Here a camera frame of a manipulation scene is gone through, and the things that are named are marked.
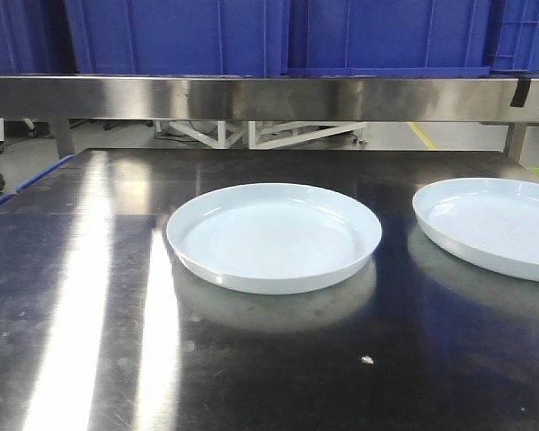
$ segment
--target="yellow floor line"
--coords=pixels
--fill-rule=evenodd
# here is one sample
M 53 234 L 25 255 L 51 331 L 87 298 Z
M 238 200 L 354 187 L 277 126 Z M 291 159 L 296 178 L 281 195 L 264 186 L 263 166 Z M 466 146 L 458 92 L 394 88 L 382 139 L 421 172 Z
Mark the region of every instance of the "yellow floor line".
M 423 131 L 418 127 L 417 124 L 415 124 L 412 121 L 408 121 L 407 125 L 410 127 L 411 130 L 413 130 L 413 133 L 415 133 L 417 137 L 421 139 L 423 144 L 425 144 L 425 146 L 429 150 L 433 150 L 433 151 L 437 150 L 437 147 L 433 144 L 433 142 L 431 142 L 431 139 L 429 139 L 428 136 L 425 133 L 423 133 Z

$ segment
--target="small debris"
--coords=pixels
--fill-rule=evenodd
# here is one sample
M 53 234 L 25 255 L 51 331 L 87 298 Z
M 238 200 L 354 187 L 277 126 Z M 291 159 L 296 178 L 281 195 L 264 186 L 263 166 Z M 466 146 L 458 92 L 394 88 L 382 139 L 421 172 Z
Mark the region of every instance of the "small debris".
M 368 365 L 373 365 L 375 362 L 374 362 L 374 359 L 373 357 L 371 356 L 362 356 L 359 361 L 362 363 L 362 364 L 368 364 Z

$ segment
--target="plate rim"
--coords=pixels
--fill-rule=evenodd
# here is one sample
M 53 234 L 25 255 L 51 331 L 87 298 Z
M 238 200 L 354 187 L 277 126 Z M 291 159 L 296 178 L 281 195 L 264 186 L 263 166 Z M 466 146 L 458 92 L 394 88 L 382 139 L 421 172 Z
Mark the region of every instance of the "plate rim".
M 180 251 L 180 249 L 178 247 L 176 247 L 173 243 L 173 240 L 169 234 L 170 232 L 170 225 L 173 223 L 173 218 L 175 216 L 175 214 L 181 210 L 182 208 L 188 206 L 188 205 L 191 205 L 196 199 L 201 199 L 201 198 L 205 198 L 207 197 L 208 195 L 212 195 L 212 194 L 216 194 L 218 192 L 222 192 L 222 191 L 227 191 L 229 189 L 242 189 L 242 188 L 249 188 L 249 187 L 259 187 L 259 186 L 287 186 L 287 187 L 296 187 L 296 188 L 309 188 L 309 189 L 319 189 L 319 190 L 322 190 L 322 191 L 325 191 L 327 193 L 332 193 L 332 194 L 335 194 L 335 195 L 338 195 L 344 199 L 350 199 L 351 201 L 353 201 L 355 204 L 358 204 L 359 206 L 361 206 L 361 209 L 364 209 L 365 210 L 365 213 L 368 214 L 370 220 L 372 222 L 375 222 L 375 225 L 376 225 L 376 237 L 375 239 L 372 241 L 372 243 L 374 243 L 375 245 L 371 248 L 370 251 L 366 252 L 366 253 L 363 253 L 363 255 L 361 255 L 358 259 L 353 259 L 349 264 L 346 264 L 344 265 L 343 267 L 338 267 L 336 269 L 334 269 L 333 271 L 324 271 L 324 272 L 320 272 L 320 273 L 313 273 L 313 274 L 309 274 L 309 275 L 304 275 L 304 276 L 299 276 L 299 277 L 247 277 L 245 275 L 240 275 L 240 274 L 234 274 L 234 273 L 231 273 L 231 272 L 225 272 L 225 271 L 219 271 L 218 269 L 215 269 L 215 268 L 211 268 L 210 266 L 208 265 L 204 265 L 204 264 L 201 264 L 199 262 L 197 262 L 196 260 L 190 258 L 187 256 L 186 253 Z M 344 271 L 344 270 L 347 270 L 351 267 L 354 267 L 355 265 L 357 265 L 359 262 L 361 262 L 362 260 L 367 263 L 367 259 L 370 258 L 372 256 L 372 254 L 374 253 L 374 251 L 376 251 L 377 247 L 379 246 L 382 238 L 383 238 L 383 227 L 381 226 L 381 222 L 379 220 L 379 217 L 377 217 L 377 215 L 366 205 L 362 204 L 361 202 L 359 202 L 357 199 L 355 198 L 352 198 L 348 195 L 345 195 L 343 193 L 339 193 L 338 191 L 335 191 L 335 190 L 331 190 L 331 189 L 326 189 L 326 188 L 323 188 L 323 187 L 318 187 L 318 186 L 313 186 L 311 184 L 302 184 L 302 183 L 293 183 L 293 182 L 274 182 L 274 181 L 271 181 L 271 182 L 252 182 L 252 183 L 244 183 L 244 184 L 236 184 L 236 185 L 233 185 L 233 186 L 228 186 L 228 187 L 222 187 L 220 189 L 215 189 L 215 190 L 211 190 L 207 193 L 203 193 L 201 195 L 198 195 L 196 196 L 195 198 L 192 198 L 190 200 L 188 200 L 187 202 L 185 202 L 184 204 L 182 204 L 181 206 L 179 206 L 169 217 L 168 219 L 168 222 L 166 224 L 166 238 L 168 240 L 168 243 L 170 243 L 170 245 L 172 246 L 172 248 L 174 249 L 175 253 L 179 256 L 179 257 L 183 257 L 184 259 L 187 259 L 189 260 L 190 262 L 192 262 L 194 265 L 198 265 L 200 266 L 201 268 L 209 271 L 209 272 L 213 272 L 213 273 L 223 273 L 224 275 L 226 276 L 229 276 L 229 277 L 235 277 L 235 278 L 240 278 L 240 279 L 249 279 L 249 280 L 256 280 L 256 281 L 272 281 L 272 282 L 279 282 L 279 281 L 292 281 L 292 280 L 306 280 L 306 279 L 309 279 L 309 278 L 314 278 L 314 277 L 324 277 L 324 276 L 327 276 L 329 274 L 332 274 L 332 273 L 337 273 L 337 272 L 341 272 L 341 271 Z

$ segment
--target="white metal frame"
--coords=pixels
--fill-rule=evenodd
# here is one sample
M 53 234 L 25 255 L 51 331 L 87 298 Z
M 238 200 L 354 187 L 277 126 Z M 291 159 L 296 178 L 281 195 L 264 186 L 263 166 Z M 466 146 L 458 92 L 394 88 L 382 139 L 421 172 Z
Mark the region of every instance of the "white metal frame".
M 356 144 L 367 142 L 367 121 L 290 121 L 276 123 L 273 121 L 247 121 L 241 126 L 236 126 L 229 121 L 206 121 L 217 126 L 217 138 L 208 136 L 193 127 L 185 124 L 185 121 L 170 121 L 171 128 L 190 136 L 202 144 L 216 149 L 227 149 L 239 139 L 247 137 L 250 149 L 272 149 L 301 144 L 321 137 L 353 132 L 356 136 Z M 155 122 L 156 132 L 162 132 L 160 121 Z M 326 127 L 321 130 L 307 131 L 308 128 Z M 283 137 L 284 133 L 291 132 L 290 136 Z M 280 137 L 268 139 L 268 136 L 280 134 Z
M 187 126 L 180 121 L 170 121 L 169 124 L 171 128 L 175 128 L 179 132 L 182 132 L 183 134 L 193 137 L 197 141 L 200 141 L 202 144 L 211 146 L 212 148 L 216 149 L 230 148 L 240 138 L 245 136 L 247 131 L 247 128 L 245 126 L 235 126 L 227 121 L 208 121 L 208 123 L 217 126 L 217 139 L 203 134 L 195 128 L 191 128 L 190 126 Z
M 358 143 L 367 142 L 367 130 L 369 123 L 367 121 L 345 122 L 345 121 L 291 121 L 264 127 L 263 122 L 248 121 L 248 144 L 250 149 L 281 148 L 301 144 L 312 139 L 338 135 L 340 133 L 353 132 L 357 137 Z M 322 130 L 304 132 L 304 128 L 310 126 L 324 126 Z M 278 137 L 276 139 L 262 140 L 263 136 L 278 134 L 291 131 L 291 136 Z

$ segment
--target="black tape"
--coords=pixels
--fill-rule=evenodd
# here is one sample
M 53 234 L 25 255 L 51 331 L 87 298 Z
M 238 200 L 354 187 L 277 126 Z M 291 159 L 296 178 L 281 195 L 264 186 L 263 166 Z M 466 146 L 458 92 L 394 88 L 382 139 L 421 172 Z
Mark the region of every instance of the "black tape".
M 517 88 L 515 94 L 513 94 L 513 100 L 511 100 L 512 108 L 523 108 L 529 95 L 529 89 L 531 88 L 531 79 L 519 78 L 517 81 Z

